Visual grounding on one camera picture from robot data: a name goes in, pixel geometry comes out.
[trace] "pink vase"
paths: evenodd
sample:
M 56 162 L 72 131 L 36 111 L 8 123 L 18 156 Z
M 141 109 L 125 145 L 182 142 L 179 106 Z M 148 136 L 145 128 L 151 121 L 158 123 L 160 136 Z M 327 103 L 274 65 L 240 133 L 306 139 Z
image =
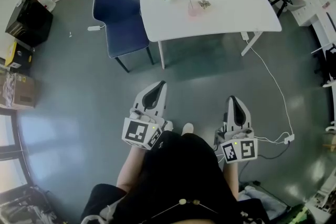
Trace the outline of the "pink vase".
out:
M 197 1 L 191 1 L 188 3 L 188 14 L 189 16 L 195 17 L 202 14 L 202 7 L 199 5 Z

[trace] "white robot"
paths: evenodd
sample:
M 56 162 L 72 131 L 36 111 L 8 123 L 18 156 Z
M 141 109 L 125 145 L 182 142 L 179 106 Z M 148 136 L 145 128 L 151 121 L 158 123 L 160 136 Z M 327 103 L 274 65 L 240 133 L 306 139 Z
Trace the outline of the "white robot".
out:
M 162 118 L 166 94 L 167 83 L 159 81 L 136 96 L 130 117 L 124 120 L 122 139 L 125 142 L 150 150 L 163 130 L 173 130 L 173 123 Z
M 215 134 L 215 144 L 221 145 L 226 163 L 256 159 L 258 140 L 254 138 L 248 109 L 235 96 L 227 99 L 226 106 L 223 127 Z

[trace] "white power cable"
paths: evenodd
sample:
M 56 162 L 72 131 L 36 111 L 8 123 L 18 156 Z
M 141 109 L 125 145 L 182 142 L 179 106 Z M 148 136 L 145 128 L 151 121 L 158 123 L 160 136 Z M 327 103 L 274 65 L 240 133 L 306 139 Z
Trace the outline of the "white power cable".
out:
M 275 80 L 275 78 L 274 78 L 274 76 L 272 75 L 272 73 L 269 71 L 269 69 L 268 69 L 267 65 L 265 64 L 264 60 L 262 59 L 262 57 L 261 57 L 258 53 L 256 53 L 256 52 L 253 50 L 253 48 L 251 48 L 251 50 L 252 50 L 252 51 L 253 51 L 253 52 L 254 52 L 254 53 L 261 59 L 261 61 L 263 62 L 264 66 L 266 67 L 268 73 L 269 73 L 269 74 L 271 75 L 271 77 L 273 78 L 275 84 L 277 85 L 277 87 L 278 87 L 278 89 L 279 89 L 279 91 L 280 91 L 280 93 L 281 93 L 281 96 L 282 96 L 282 99 L 283 99 L 283 104 L 285 105 L 285 110 L 286 110 L 286 115 L 287 115 L 287 119 L 288 119 L 288 124 L 289 124 L 289 127 L 290 127 L 290 131 L 291 131 L 291 133 L 292 133 L 292 135 L 293 135 L 293 129 L 292 129 L 292 125 L 290 124 L 290 119 L 289 119 L 289 115 L 288 115 L 288 111 L 287 111 L 287 106 L 286 106 L 285 97 L 284 97 L 284 95 L 283 95 L 283 93 L 282 93 L 282 91 L 281 91 L 281 89 L 280 89 L 280 87 L 279 87 L 277 81 Z
M 269 142 L 269 143 L 273 143 L 273 144 L 284 144 L 285 142 L 277 142 L 284 134 L 287 134 L 288 136 L 290 136 L 290 134 L 288 132 L 283 132 L 275 141 L 272 141 L 266 137 L 257 137 L 255 136 L 256 139 L 258 139 L 259 141 L 263 141 L 263 142 Z
M 220 163 L 223 159 L 225 158 L 225 156 L 223 158 L 220 159 L 220 161 L 218 163 Z

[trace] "white shoe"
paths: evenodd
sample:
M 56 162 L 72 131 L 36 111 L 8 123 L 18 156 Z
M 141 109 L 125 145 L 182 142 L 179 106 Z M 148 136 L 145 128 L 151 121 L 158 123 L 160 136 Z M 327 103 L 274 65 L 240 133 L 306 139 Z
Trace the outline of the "white shoe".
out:
M 173 130 L 173 123 L 171 121 L 166 121 L 164 131 L 172 131 L 172 130 Z
M 191 123 L 186 123 L 182 130 L 182 135 L 184 134 L 193 134 L 194 133 L 194 125 Z

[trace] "desk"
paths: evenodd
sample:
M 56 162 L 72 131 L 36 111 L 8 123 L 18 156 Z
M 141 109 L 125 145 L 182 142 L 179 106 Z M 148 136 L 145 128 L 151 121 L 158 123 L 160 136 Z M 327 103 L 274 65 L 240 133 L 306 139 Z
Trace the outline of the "desk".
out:
M 159 43 L 162 68 L 165 68 L 161 41 L 191 36 L 254 32 L 243 56 L 263 31 L 281 31 L 281 25 L 268 0 L 207 0 L 211 6 L 203 14 L 188 15 L 189 0 L 140 0 L 148 39 Z

